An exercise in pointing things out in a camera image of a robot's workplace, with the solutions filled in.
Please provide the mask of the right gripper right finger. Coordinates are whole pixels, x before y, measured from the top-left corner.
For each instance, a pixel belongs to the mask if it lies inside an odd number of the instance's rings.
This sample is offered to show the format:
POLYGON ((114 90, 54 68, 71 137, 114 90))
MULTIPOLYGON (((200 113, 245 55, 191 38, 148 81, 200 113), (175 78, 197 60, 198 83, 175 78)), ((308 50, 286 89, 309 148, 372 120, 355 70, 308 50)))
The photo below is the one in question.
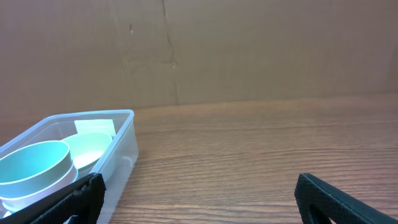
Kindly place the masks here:
POLYGON ((294 195, 305 224, 397 224, 396 219, 310 173, 299 175, 294 195))

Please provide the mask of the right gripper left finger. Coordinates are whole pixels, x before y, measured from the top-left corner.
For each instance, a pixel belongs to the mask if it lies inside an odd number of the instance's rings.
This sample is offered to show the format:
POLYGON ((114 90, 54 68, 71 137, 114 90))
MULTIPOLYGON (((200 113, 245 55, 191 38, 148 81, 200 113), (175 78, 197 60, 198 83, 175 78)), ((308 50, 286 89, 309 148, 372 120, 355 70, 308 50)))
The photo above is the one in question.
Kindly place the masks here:
POLYGON ((103 176, 91 173, 1 219, 1 224, 90 224, 98 221, 106 191, 103 176))

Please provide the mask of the light blue bowl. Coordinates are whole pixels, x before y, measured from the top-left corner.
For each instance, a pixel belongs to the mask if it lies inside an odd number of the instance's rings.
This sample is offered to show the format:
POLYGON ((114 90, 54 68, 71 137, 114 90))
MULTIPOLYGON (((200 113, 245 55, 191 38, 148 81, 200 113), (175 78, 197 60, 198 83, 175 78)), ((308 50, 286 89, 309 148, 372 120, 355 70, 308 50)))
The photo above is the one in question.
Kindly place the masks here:
POLYGON ((79 173, 92 168, 112 142, 111 135, 102 132, 74 134, 62 139, 70 147, 74 166, 79 173))

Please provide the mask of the green plastic cup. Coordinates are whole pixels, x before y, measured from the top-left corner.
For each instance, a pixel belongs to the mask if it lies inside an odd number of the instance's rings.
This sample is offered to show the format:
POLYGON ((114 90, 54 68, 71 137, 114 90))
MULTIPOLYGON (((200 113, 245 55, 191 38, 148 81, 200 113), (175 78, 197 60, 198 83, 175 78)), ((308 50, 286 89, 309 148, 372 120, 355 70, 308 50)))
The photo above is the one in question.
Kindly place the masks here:
POLYGON ((63 141, 43 141, 22 147, 1 159, 1 197, 36 193, 68 173, 73 161, 63 141))

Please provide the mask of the pink plastic cup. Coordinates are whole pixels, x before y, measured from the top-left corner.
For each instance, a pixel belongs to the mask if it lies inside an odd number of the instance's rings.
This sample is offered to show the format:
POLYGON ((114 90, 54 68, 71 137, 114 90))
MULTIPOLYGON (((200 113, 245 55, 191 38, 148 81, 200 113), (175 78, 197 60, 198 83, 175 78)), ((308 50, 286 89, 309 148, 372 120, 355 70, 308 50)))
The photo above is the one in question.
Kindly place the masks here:
POLYGON ((74 165, 72 165, 69 171, 62 178, 54 182, 52 185, 49 185, 48 187, 40 191, 37 191, 35 193, 21 197, 16 197, 16 198, 1 197, 1 202, 6 210, 9 210, 12 213, 17 212, 51 195, 52 193, 64 188, 65 186, 71 184, 77 179, 77 177, 78 177, 78 170, 75 168, 74 165))

